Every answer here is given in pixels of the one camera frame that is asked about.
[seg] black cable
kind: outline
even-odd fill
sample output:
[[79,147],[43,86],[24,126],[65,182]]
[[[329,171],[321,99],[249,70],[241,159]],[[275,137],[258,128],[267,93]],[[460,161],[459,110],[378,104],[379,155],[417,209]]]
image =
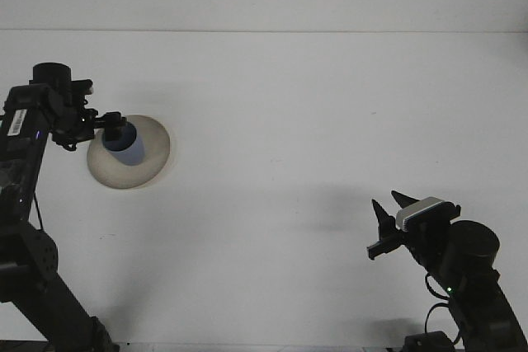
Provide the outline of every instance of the black cable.
[[431,274],[427,273],[426,274],[426,287],[427,287],[427,290],[429,290],[429,293],[431,293],[433,296],[435,296],[436,298],[439,298],[440,300],[446,300],[446,301],[449,301],[449,297],[448,296],[442,296],[440,293],[436,292],[431,284],[429,284],[429,277],[431,276]]
[[429,322],[429,316],[432,314],[432,312],[435,309],[437,309],[439,307],[443,307],[443,308],[448,308],[449,309],[449,305],[447,305],[446,303],[436,303],[435,305],[433,305],[431,307],[431,309],[427,313],[426,324],[424,325],[424,332],[426,333],[426,337],[429,339],[431,344],[433,344],[434,346],[437,346],[439,348],[445,348],[446,346],[455,346],[455,345],[457,345],[459,343],[460,338],[462,337],[462,335],[460,334],[460,330],[459,330],[458,334],[456,335],[455,340],[453,340],[453,341],[450,340],[450,344],[449,345],[437,344],[435,342],[432,342],[432,340],[429,338],[429,330],[427,329],[427,323]]
[[39,201],[36,198],[36,193],[33,195],[33,198],[35,199],[36,214],[39,217],[40,230],[44,231],[44,224],[42,223],[42,215],[40,214]]

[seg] label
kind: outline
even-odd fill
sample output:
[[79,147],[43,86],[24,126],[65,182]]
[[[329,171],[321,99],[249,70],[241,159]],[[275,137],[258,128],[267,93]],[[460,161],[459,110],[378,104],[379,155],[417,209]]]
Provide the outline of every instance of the label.
[[15,116],[13,117],[13,121],[11,122],[11,127],[9,128],[7,136],[17,136],[20,133],[20,130],[22,129],[22,124],[24,123],[24,119],[26,118],[26,113],[27,109],[19,109],[15,112]]

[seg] white sticker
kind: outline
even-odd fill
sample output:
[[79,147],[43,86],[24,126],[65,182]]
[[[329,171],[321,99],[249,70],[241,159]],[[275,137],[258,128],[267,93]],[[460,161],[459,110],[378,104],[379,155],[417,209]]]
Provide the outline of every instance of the white sticker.
[[20,133],[20,130],[22,129],[22,123],[24,123],[24,119],[26,118],[26,113],[27,109],[20,109],[15,112],[15,116],[11,122],[11,127],[9,128],[7,136],[16,136]]

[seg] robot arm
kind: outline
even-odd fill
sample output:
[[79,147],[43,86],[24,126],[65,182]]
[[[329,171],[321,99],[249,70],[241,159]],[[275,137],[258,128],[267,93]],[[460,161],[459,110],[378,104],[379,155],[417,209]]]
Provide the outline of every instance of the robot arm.
[[73,151],[95,128],[118,138],[125,119],[86,109],[92,82],[72,82],[67,66],[42,63],[33,72],[29,85],[10,90],[0,127],[0,300],[13,302],[58,352],[114,351],[104,326],[57,274],[54,241],[28,218],[48,135]]
[[[452,223],[460,206],[451,202],[417,200],[396,191],[393,197],[402,207],[396,218],[373,201],[380,240],[367,248],[369,258],[405,245],[445,290],[466,352],[526,352],[526,338],[492,268],[499,248],[495,233],[469,220]],[[445,343],[441,349],[427,333],[409,336],[405,344],[409,352],[446,350]]]

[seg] cable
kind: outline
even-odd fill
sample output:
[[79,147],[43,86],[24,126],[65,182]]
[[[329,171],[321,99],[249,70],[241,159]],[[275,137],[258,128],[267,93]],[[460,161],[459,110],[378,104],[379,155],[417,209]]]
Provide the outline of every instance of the cable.
[[446,346],[455,346],[455,345],[457,345],[459,343],[460,338],[462,338],[462,335],[460,334],[460,330],[459,330],[459,333],[456,335],[455,340],[453,340],[453,341],[450,340],[450,344],[449,345],[437,344],[435,342],[432,342],[431,338],[429,338],[429,330],[427,329],[427,323],[429,322],[429,316],[432,314],[432,312],[435,309],[437,309],[439,307],[443,307],[443,308],[448,308],[449,309],[449,305],[447,305],[446,303],[436,303],[435,305],[433,305],[431,307],[431,309],[427,313],[426,323],[424,325],[424,332],[426,333],[426,337],[429,339],[431,344],[433,344],[434,346],[437,346],[439,348],[445,348]]
[[442,296],[440,293],[436,292],[431,284],[429,284],[429,277],[431,276],[431,274],[427,273],[426,274],[426,287],[427,287],[427,290],[429,290],[429,293],[431,293],[433,296],[435,296],[436,298],[439,298],[440,300],[446,300],[446,301],[449,301],[449,297],[448,296]]
[[36,214],[39,217],[40,230],[44,231],[44,224],[42,223],[42,215],[40,214],[39,201],[36,198],[36,193],[33,195],[33,198],[35,199]]

